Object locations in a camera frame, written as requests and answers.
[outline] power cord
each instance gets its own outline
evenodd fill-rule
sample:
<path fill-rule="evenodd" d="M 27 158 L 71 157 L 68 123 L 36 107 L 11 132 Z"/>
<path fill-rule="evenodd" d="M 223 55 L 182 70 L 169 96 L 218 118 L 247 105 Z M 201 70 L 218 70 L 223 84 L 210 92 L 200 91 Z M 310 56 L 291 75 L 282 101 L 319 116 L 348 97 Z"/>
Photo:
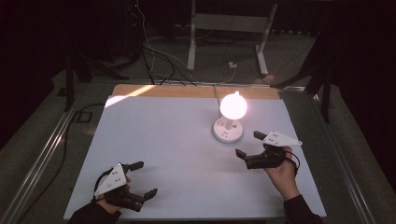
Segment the power cord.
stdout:
<path fill-rule="evenodd" d="M 76 118 L 78 116 L 81 116 L 82 113 L 85 113 L 85 109 L 91 107 L 91 106 L 97 106 L 97 105 L 105 105 L 105 104 L 93 104 L 93 105 L 87 105 L 80 110 L 76 111 L 75 114 L 73 115 L 73 118 L 69 120 L 66 126 L 66 130 L 64 132 L 64 153 L 62 156 L 62 161 L 61 164 L 59 165 L 57 171 L 55 172 L 55 175 L 53 178 L 49 181 L 48 185 L 44 187 L 44 189 L 40 192 L 40 194 L 33 200 L 33 202 L 30 204 L 30 206 L 25 210 L 25 212 L 21 215 L 21 217 L 18 219 L 18 224 L 20 224 L 26 217 L 26 215 L 30 212 L 30 210 L 35 206 L 35 204 L 41 199 L 41 197 L 44 195 L 44 193 L 50 188 L 56 177 L 58 177 L 59 173 L 61 172 L 62 168 L 64 167 L 64 162 L 66 160 L 66 152 L 67 152 L 67 139 L 68 139 L 68 134 L 69 134 L 69 129 L 70 129 L 70 124 L 75 122 Z"/>

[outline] white stand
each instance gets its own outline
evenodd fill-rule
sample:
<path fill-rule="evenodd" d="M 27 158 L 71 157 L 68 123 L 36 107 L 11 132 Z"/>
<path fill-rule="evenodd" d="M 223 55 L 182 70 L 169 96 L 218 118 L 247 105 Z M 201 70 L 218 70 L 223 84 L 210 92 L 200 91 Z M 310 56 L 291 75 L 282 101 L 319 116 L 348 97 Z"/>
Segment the white stand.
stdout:
<path fill-rule="evenodd" d="M 213 134 L 222 143 L 235 143 L 244 133 L 241 122 L 236 119 L 226 119 L 224 117 L 216 120 L 213 125 Z"/>
<path fill-rule="evenodd" d="M 256 46 L 257 61 L 260 67 L 260 74 L 268 75 L 267 66 L 265 64 L 264 56 L 262 54 L 265 42 L 271 31 L 271 25 L 274 20 L 277 4 L 271 6 L 270 14 L 267 18 L 261 17 L 245 17 L 245 16 L 229 16 L 229 15 L 214 15 L 214 14 L 200 14 L 195 12 L 195 0 L 192 0 L 191 7 L 191 39 L 189 59 L 187 62 L 187 69 L 192 72 L 195 67 L 195 29 L 210 29 L 210 30 L 227 30 L 227 31 L 242 31 L 252 33 L 262 33 L 262 42 Z"/>

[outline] metal rail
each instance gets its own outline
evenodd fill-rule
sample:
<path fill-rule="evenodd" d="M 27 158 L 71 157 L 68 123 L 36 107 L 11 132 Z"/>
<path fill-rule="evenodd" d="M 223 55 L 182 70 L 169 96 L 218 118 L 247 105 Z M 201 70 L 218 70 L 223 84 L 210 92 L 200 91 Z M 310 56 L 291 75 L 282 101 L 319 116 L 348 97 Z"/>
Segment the metal rail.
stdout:
<path fill-rule="evenodd" d="M 17 190 L 17 193 L 14 195 L 11 203 L 8 205 L 6 211 L 1 216 L 1 224 L 14 224 L 18 221 L 21 212 L 27 203 L 27 200 L 29 199 L 35 188 L 35 185 L 37 184 L 40 176 L 47 167 L 47 164 L 50 161 L 53 152 L 61 141 L 62 135 L 67 128 L 67 124 L 69 120 L 73 117 L 73 112 L 75 110 L 76 104 L 86 91 L 87 85 L 88 84 L 86 83 L 80 84 L 77 91 L 75 103 L 70 107 L 68 112 L 64 112 L 64 114 L 58 121 L 58 124 L 56 125 L 54 131 L 49 137 L 47 144 L 44 146 L 41 153 L 35 160 L 35 163 L 26 174 L 20 187 Z"/>
<path fill-rule="evenodd" d="M 330 143 L 332 144 L 332 152 L 334 157 L 336 158 L 336 162 L 342 177 L 344 178 L 344 182 L 346 183 L 346 188 L 350 194 L 352 202 L 355 204 L 356 210 L 358 212 L 359 217 L 361 218 L 362 224 L 375 224 L 375 218 L 370 211 L 369 205 L 367 204 L 364 196 L 361 192 L 361 187 L 359 186 L 355 176 L 352 174 L 352 171 L 347 163 L 347 159 L 344 155 L 343 150 L 341 149 L 336 137 L 332 130 L 327 127 L 324 119 L 321 118 L 320 113 L 320 102 L 317 96 L 310 98 L 312 107 L 315 110 L 315 113 L 318 114 L 317 120 L 321 124 L 323 132 L 327 135 Z"/>

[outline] metal frame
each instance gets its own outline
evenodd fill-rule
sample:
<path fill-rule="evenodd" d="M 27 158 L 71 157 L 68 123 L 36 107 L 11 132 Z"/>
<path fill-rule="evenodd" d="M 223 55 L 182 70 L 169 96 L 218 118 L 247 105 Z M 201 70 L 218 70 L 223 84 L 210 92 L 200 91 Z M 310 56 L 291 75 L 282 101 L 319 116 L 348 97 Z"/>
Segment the metal frame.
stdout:
<path fill-rule="evenodd" d="M 265 63 L 263 50 L 265 42 L 271 30 L 272 22 L 274 20 L 277 4 L 272 4 L 270 14 L 267 18 L 261 17 L 244 17 L 244 16 L 227 16 L 227 15 L 213 15 L 201 14 L 195 11 L 195 0 L 192 0 L 191 6 L 191 39 L 189 60 L 187 69 L 192 72 L 195 68 L 195 30 L 196 29 L 210 29 L 210 30 L 227 30 L 227 31 L 243 31 L 262 33 L 262 42 L 255 48 L 257 61 L 260 67 L 260 74 L 262 76 L 268 75 L 267 65 Z"/>

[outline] white table surface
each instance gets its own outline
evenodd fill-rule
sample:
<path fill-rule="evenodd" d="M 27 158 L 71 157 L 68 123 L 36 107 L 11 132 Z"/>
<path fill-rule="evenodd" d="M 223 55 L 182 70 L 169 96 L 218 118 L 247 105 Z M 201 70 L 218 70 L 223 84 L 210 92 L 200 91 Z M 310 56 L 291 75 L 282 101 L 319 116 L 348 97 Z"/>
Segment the white table surface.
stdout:
<path fill-rule="evenodd" d="M 131 192 L 157 195 L 137 213 L 121 209 L 120 219 L 237 219 L 283 217 L 283 199 L 264 170 L 248 170 L 235 156 L 262 153 L 253 131 L 279 131 L 297 138 L 282 100 L 248 99 L 240 119 L 244 135 L 223 144 L 212 133 L 219 116 L 217 99 L 110 96 L 81 168 L 69 205 L 69 219 L 90 201 L 98 176 L 117 162 L 143 161 L 127 175 Z M 326 216 L 301 147 L 292 147 L 301 162 L 297 184 L 312 211 Z"/>

